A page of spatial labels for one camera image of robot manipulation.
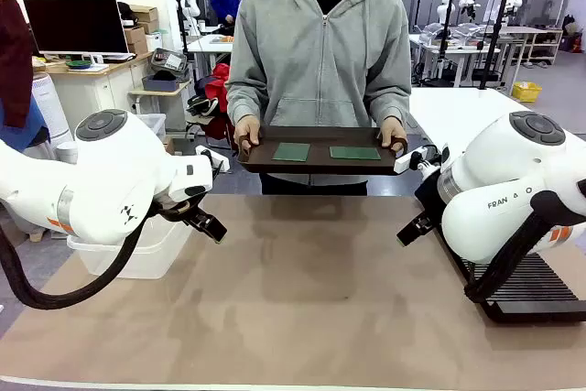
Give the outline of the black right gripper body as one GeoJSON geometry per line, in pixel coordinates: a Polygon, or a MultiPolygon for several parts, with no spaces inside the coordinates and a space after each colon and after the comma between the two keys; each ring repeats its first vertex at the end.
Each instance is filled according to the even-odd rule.
{"type": "Polygon", "coordinates": [[[415,197],[423,211],[418,218],[426,226],[440,226],[443,214],[443,200],[438,190],[440,174],[428,176],[416,189],[415,197]]]}

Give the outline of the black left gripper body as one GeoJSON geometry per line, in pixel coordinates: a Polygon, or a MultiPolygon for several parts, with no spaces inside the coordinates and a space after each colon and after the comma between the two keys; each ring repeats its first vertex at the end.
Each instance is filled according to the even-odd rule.
{"type": "Polygon", "coordinates": [[[195,222],[201,214],[199,204],[203,198],[204,194],[199,194],[176,202],[167,195],[161,195],[153,200],[154,213],[169,222],[195,222]]]}

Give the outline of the person's left hand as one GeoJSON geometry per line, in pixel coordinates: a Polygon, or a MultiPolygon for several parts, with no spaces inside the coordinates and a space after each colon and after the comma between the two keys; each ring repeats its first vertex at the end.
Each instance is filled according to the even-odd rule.
{"type": "Polygon", "coordinates": [[[403,142],[407,141],[407,132],[402,123],[394,116],[387,117],[380,125],[381,145],[396,153],[403,150],[403,142]]]}

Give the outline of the person's right hand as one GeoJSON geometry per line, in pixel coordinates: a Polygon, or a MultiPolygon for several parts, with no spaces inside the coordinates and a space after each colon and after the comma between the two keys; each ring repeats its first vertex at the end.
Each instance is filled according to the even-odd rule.
{"type": "Polygon", "coordinates": [[[234,128],[234,138],[242,150],[259,145],[260,122],[253,115],[243,116],[234,128]]]}

